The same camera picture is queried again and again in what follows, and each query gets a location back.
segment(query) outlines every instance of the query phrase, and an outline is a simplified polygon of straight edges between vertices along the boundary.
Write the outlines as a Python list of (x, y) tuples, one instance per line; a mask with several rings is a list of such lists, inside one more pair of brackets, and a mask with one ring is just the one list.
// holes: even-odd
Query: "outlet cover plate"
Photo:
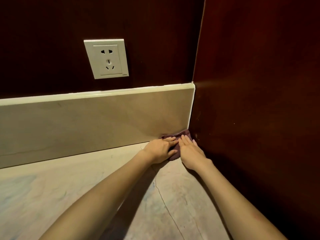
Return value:
[(84, 46), (94, 79), (129, 76), (124, 39), (84, 40)]

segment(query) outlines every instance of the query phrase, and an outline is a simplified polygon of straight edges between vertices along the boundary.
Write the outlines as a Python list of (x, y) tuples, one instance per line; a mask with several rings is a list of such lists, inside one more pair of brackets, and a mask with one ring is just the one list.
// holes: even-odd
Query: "human hand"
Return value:
[(168, 137), (166, 139), (157, 139), (150, 141), (143, 149), (151, 157), (152, 163), (162, 163), (172, 155), (176, 154), (177, 150), (171, 150), (169, 148), (178, 143), (175, 137)]
[(210, 159), (206, 158), (195, 140), (191, 141), (189, 137), (182, 135), (179, 138), (179, 146), (181, 161), (188, 169), (197, 171), (200, 165), (212, 163)]

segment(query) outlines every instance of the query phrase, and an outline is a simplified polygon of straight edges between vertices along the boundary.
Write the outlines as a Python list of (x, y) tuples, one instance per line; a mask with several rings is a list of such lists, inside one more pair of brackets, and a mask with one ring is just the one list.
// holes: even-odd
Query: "left arm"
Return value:
[(176, 150), (168, 152), (177, 143), (175, 137), (149, 142), (125, 165), (74, 202), (39, 240), (98, 238), (147, 168), (177, 153)]

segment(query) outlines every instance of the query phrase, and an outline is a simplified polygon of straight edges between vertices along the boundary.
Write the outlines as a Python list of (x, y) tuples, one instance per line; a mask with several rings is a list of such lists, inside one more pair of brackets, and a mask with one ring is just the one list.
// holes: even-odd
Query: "left hand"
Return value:
[(166, 139), (157, 139), (150, 141), (143, 149), (151, 156), (152, 163), (162, 163), (172, 155), (176, 154), (177, 150), (171, 150), (169, 148), (178, 143), (175, 137), (168, 137)]

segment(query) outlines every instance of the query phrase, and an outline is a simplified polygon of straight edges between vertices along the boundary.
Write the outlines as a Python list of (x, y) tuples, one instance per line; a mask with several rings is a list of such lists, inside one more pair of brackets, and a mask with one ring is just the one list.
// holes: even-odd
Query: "cleaning rag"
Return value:
[[(183, 130), (183, 131), (181, 131), (181, 132), (179, 132), (177, 134), (163, 135), (161, 137), (161, 139), (166, 139), (168, 137), (174, 137), (175, 136), (176, 140), (178, 140), (179, 138), (181, 138), (182, 135), (185, 135), (185, 136), (189, 137), (189, 139), (192, 141), (192, 138), (191, 138), (191, 135), (190, 135), (190, 132), (189, 132), (188, 129), (185, 129), (185, 130)], [(176, 160), (176, 159), (178, 159), (180, 157), (180, 146), (179, 146), (179, 143), (177, 145), (171, 147), (169, 150), (177, 150), (178, 151), (177, 153), (175, 153), (173, 156), (171, 156), (169, 158), (169, 161)]]

